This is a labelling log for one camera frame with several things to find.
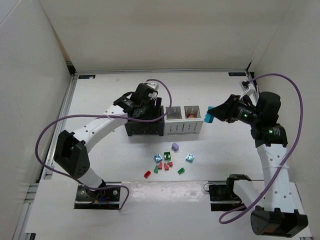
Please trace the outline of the cyan lego brick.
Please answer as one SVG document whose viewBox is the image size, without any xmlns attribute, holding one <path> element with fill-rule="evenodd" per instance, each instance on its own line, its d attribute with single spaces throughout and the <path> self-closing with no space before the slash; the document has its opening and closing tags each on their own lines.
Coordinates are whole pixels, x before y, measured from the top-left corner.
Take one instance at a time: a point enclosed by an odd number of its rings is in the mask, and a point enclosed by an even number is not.
<svg viewBox="0 0 320 240">
<path fill-rule="evenodd" d="M 204 122 L 205 122 L 205 123 L 208 123 L 208 124 L 213 123 L 213 121 L 214 121 L 214 116 L 212 116 L 211 114 L 208 113 L 208 111 L 211 110 L 211 109 L 213 109 L 213 108 L 214 108 L 213 106 L 208 106 L 207 112 L 206 112 L 205 117 L 204 117 Z"/>
<path fill-rule="evenodd" d="M 153 157 L 154 161 L 156 163 L 160 162 L 163 160 L 162 156 L 160 154 L 156 154 L 154 157 Z"/>
<path fill-rule="evenodd" d="M 185 158 L 185 160 L 187 162 L 189 162 L 189 163 L 192 163 L 194 161 L 194 159 L 195 159 L 195 156 L 193 154 L 191 154 L 191 153 L 188 153 L 186 158 Z"/>
</svg>

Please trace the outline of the lilac lego brick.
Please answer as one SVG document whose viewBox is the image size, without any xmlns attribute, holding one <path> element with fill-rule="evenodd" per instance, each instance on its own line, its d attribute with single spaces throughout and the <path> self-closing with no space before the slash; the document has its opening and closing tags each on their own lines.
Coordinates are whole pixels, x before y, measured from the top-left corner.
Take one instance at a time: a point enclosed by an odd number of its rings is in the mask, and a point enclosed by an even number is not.
<svg viewBox="0 0 320 240">
<path fill-rule="evenodd" d="M 175 152 L 177 152 L 179 150 L 180 146 L 176 143 L 176 142 L 173 142 L 172 145 L 171 145 L 171 149 Z"/>
</svg>

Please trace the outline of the green square lego brick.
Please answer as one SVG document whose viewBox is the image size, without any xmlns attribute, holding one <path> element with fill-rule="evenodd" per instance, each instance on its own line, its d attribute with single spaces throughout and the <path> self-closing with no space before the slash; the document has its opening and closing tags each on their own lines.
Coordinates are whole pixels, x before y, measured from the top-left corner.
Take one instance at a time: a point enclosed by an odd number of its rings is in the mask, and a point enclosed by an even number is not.
<svg viewBox="0 0 320 240">
<path fill-rule="evenodd" d="M 171 152 L 167 151 L 163 153 L 163 157 L 165 161 L 170 161 L 171 160 Z"/>
</svg>

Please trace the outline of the green sloped lego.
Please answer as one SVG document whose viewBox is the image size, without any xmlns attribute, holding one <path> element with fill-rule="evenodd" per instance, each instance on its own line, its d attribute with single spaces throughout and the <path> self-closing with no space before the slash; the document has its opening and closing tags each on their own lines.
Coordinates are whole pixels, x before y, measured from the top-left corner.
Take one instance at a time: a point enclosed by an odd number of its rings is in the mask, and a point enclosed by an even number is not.
<svg viewBox="0 0 320 240">
<path fill-rule="evenodd" d="M 156 174 L 159 172 L 159 166 L 158 165 L 155 166 L 153 172 L 156 173 Z"/>
</svg>

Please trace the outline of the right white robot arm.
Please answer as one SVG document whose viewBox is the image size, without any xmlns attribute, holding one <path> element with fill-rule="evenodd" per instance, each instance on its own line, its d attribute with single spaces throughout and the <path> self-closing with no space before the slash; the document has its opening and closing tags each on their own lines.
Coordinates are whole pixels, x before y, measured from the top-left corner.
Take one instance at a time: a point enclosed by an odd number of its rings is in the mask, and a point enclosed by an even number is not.
<svg viewBox="0 0 320 240">
<path fill-rule="evenodd" d="M 286 130 L 278 124 L 281 98 L 273 92 L 262 92 L 254 105 L 249 96 L 230 95 L 221 105 L 210 107 L 207 117 L 222 122 L 241 121 L 251 127 L 263 172 L 265 189 L 258 193 L 250 178 L 231 174 L 227 178 L 230 194 L 235 194 L 250 213 L 255 235 L 292 238 L 304 230 L 308 217 L 299 213 L 293 198 L 288 166 L 283 162 L 288 150 Z"/>
</svg>

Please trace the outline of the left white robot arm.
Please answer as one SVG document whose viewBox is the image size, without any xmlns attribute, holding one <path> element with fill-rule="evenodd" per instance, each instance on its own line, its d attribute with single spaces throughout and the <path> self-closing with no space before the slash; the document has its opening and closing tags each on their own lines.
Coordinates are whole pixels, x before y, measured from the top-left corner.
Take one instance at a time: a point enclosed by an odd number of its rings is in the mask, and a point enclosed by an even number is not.
<svg viewBox="0 0 320 240">
<path fill-rule="evenodd" d="M 159 85 L 154 82 L 140 83 L 134 92 L 127 92 L 115 100 L 103 113 L 85 126 L 69 132 L 63 130 L 57 139 L 54 161 L 73 179 L 91 188 L 106 184 L 90 167 L 89 152 L 116 128 L 125 125 L 127 118 L 137 120 L 156 119 L 160 112 L 157 103 Z"/>
</svg>

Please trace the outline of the black double bin container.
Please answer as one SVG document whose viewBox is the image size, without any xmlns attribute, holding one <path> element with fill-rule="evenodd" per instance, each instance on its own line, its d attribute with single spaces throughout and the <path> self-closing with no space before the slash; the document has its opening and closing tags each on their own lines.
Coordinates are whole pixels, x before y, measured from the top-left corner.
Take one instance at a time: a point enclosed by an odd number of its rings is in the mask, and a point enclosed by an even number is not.
<svg viewBox="0 0 320 240">
<path fill-rule="evenodd" d="M 129 117 L 140 120 L 153 120 L 164 114 L 164 107 L 162 105 L 158 107 L 155 106 L 153 111 L 148 111 L 147 113 L 149 113 L 149 115 L 143 116 L 143 109 L 137 108 L 129 115 Z M 163 136 L 165 121 L 164 118 L 148 123 L 128 120 L 124 126 L 129 137 L 138 135 Z"/>
</svg>

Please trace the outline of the white double bin container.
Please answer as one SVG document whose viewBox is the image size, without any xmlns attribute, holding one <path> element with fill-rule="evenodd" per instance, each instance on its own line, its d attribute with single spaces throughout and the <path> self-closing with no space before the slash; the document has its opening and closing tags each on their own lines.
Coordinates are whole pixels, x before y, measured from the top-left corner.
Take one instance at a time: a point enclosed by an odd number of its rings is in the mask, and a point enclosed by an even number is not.
<svg viewBox="0 0 320 240">
<path fill-rule="evenodd" d="M 198 105 L 172 106 L 164 117 L 164 135 L 199 134 L 203 122 Z"/>
</svg>

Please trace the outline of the red sloped lego piece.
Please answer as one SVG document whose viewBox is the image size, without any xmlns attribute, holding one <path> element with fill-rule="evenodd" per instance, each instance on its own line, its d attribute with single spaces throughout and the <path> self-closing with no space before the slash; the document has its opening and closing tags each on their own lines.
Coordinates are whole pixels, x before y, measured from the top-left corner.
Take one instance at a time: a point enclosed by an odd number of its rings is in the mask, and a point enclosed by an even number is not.
<svg viewBox="0 0 320 240">
<path fill-rule="evenodd" d="M 169 165 L 166 162 L 163 164 L 163 166 L 165 171 L 168 171 L 170 169 Z"/>
</svg>

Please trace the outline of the red lego brick front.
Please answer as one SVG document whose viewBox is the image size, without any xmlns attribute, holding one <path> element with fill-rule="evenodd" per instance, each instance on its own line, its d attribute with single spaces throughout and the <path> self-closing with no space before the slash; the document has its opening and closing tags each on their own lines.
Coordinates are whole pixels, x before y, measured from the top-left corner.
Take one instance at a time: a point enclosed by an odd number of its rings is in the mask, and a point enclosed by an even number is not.
<svg viewBox="0 0 320 240">
<path fill-rule="evenodd" d="M 150 172 L 150 171 L 147 171 L 147 172 L 144 174 L 144 177 L 147 179 L 150 175 L 151 175 L 151 172 Z"/>
</svg>

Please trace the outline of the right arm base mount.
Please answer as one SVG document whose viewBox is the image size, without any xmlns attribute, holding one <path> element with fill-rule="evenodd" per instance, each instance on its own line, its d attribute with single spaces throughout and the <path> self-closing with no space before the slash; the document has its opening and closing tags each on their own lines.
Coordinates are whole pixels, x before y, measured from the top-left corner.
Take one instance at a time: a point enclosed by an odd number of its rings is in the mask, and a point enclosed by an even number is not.
<svg viewBox="0 0 320 240">
<path fill-rule="evenodd" d="M 243 211 L 246 209 L 243 200 L 250 205 L 259 193 L 245 174 L 230 174 L 225 182 L 209 181 L 203 185 L 203 191 L 209 194 L 212 212 L 227 212 L 238 207 Z"/>
</svg>

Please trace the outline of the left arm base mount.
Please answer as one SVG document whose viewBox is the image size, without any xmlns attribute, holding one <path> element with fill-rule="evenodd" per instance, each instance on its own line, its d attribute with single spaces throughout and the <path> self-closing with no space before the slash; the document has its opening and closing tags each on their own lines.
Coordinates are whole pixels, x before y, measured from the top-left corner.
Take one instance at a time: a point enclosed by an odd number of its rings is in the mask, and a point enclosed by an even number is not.
<svg viewBox="0 0 320 240">
<path fill-rule="evenodd" d="M 74 209 L 76 210 L 117 210 L 120 208 L 120 187 L 101 190 L 92 193 L 85 187 L 77 187 Z"/>
</svg>

